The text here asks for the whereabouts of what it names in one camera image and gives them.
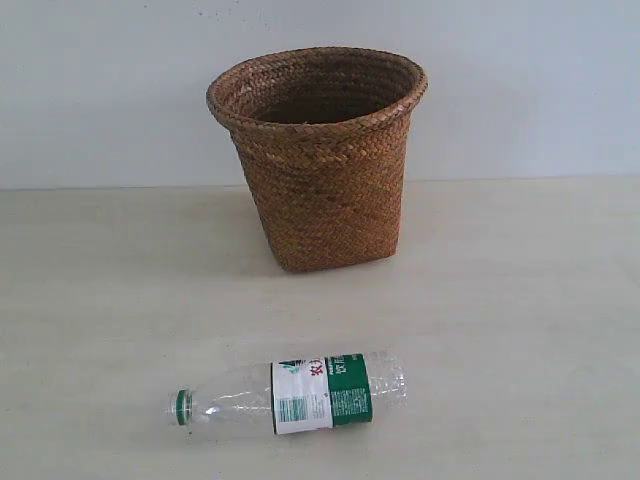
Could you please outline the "clear plastic bottle green label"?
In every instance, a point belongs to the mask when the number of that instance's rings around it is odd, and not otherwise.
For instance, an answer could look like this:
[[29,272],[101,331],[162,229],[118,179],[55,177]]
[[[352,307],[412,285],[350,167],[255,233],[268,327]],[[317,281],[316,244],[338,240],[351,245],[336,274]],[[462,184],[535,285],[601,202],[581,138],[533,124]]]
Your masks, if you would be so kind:
[[385,351],[281,360],[218,374],[169,397],[172,425],[257,438],[367,424],[404,403],[402,364]]

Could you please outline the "brown woven wicker basket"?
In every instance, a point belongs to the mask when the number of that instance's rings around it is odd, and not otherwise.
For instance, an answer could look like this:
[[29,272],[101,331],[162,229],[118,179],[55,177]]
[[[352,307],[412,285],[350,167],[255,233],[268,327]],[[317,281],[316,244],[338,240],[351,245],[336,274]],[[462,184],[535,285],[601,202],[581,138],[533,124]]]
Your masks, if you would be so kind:
[[252,58],[209,85],[281,268],[395,254],[411,115],[427,87],[405,56],[343,46]]

